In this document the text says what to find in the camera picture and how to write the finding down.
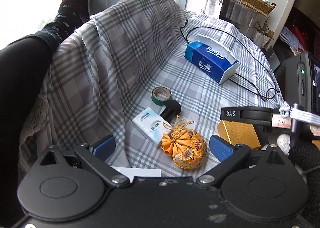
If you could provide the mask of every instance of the plaid cloth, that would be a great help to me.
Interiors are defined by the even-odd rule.
[[[131,120],[146,107],[158,114],[164,109],[151,101],[153,88],[171,90],[172,98],[181,103],[181,118],[195,122],[188,127],[203,136],[208,148],[209,138],[218,133],[221,107],[275,108],[282,97],[279,94],[276,99],[262,101],[231,81],[219,85],[187,61],[187,43],[180,33],[187,18],[189,22],[182,29],[185,34],[197,26],[225,30],[272,72],[260,49],[228,22],[188,13],[174,0],[123,0],[93,16],[53,56],[40,93],[50,109],[41,130],[32,137],[33,144],[52,143],[67,150],[113,134],[116,151],[107,160],[113,166],[161,168],[163,176],[194,178],[216,166],[219,161],[209,153],[202,167],[183,170],[132,126]],[[262,94],[274,87],[265,69],[233,37],[201,28],[188,40],[195,41],[198,34],[206,34],[231,50],[240,61],[237,72]],[[241,78],[232,79],[254,90]]]
[[[280,37],[287,43],[293,50],[298,51],[299,49],[299,40],[298,38],[290,31],[286,26],[283,27]]]

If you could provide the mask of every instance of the black cylinder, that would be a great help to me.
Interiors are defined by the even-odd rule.
[[[167,122],[170,122],[174,115],[178,115],[181,112],[181,105],[176,100],[168,100],[165,102],[165,109],[160,114]]]
[[[299,110],[304,110],[303,106],[299,104],[293,104],[293,108],[299,109]],[[295,147],[298,140],[299,136],[301,133],[301,126],[302,122],[296,120],[296,119],[291,119],[291,128],[290,128],[290,147]]]

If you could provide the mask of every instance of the pocket tissue pack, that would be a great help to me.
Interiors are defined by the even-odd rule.
[[[162,135],[171,132],[171,130],[164,127],[163,123],[170,124],[160,117],[150,107],[144,109],[133,120],[135,128],[142,133],[154,146],[159,147],[161,145]]]
[[[198,41],[187,45],[184,57],[219,84],[232,76],[239,65],[230,50],[203,35],[198,35]]]

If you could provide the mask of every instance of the gold box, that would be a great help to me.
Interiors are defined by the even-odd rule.
[[[312,143],[316,145],[317,148],[320,150],[320,141],[315,140],[315,141],[312,141]]]
[[[261,148],[252,124],[222,120],[217,129],[219,136],[232,145],[242,143],[253,150]]]

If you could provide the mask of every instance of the roll of tape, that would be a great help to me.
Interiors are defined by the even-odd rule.
[[[152,90],[151,99],[152,101],[159,106],[163,106],[166,101],[168,101],[171,98],[171,92],[169,89],[159,86]]]

